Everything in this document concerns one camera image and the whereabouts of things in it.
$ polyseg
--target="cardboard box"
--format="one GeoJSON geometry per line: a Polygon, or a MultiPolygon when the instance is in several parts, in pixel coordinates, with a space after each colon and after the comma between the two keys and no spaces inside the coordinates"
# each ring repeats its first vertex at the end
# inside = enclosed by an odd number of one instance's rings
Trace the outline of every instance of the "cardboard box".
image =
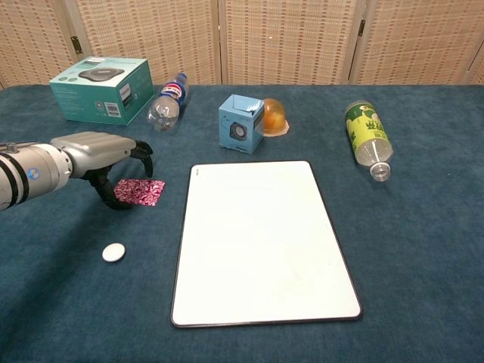
{"type": "Polygon", "coordinates": [[[264,101],[232,95],[219,107],[220,146],[252,154],[264,135],[264,101]]]}
{"type": "Polygon", "coordinates": [[[128,125],[153,96],[145,59],[87,57],[50,81],[66,119],[128,125]]]}

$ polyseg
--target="teal product box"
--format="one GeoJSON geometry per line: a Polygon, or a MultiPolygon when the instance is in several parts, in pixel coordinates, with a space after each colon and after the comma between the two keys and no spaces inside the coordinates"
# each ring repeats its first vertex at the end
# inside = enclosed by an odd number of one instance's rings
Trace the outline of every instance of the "teal product box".
{"type": "Polygon", "coordinates": [[[66,119],[128,125],[153,96],[146,59],[87,57],[50,81],[66,119]]]}

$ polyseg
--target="pink foil wrapper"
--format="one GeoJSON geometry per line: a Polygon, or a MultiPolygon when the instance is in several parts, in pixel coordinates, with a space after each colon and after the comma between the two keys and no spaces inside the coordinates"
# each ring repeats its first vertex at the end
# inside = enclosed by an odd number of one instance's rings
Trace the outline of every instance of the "pink foil wrapper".
{"type": "Polygon", "coordinates": [[[165,187],[165,182],[150,179],[121,179],[114,188],[114,194],[122,202],[156,206],[165,187]]]}

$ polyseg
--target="water bottle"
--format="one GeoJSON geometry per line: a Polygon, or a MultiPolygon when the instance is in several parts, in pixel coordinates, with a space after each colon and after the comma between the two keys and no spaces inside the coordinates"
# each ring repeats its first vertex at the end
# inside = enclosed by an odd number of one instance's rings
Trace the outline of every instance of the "water bottle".
{"type": "Polygon", "coordinates": [[[353,102],[346,108],[345,120],[358,164],[369,167],[376,181],[386,181],[393,149],[373,105],[368,101],[353,102]]]}
{"type": "Polygon", "coordinates": [[[180,106],[188,94],[188,78],[185,73],[179,73],[175,79],[166,83],[160,96],[153,101],[148,111],[148,121],[155,130],[171,129],[178,120],[180,106]]]}

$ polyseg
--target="white bottle cap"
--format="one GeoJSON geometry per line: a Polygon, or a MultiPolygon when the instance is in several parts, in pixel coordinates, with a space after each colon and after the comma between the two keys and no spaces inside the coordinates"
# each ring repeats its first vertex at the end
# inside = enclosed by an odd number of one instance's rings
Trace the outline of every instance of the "white bottle cap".
{"type": "Polygon", "coordinates": [[[110,244],[103,250],[103,260],[106,262],[115,262],[124,256],[126,248],[122,244],[110,244]]]}

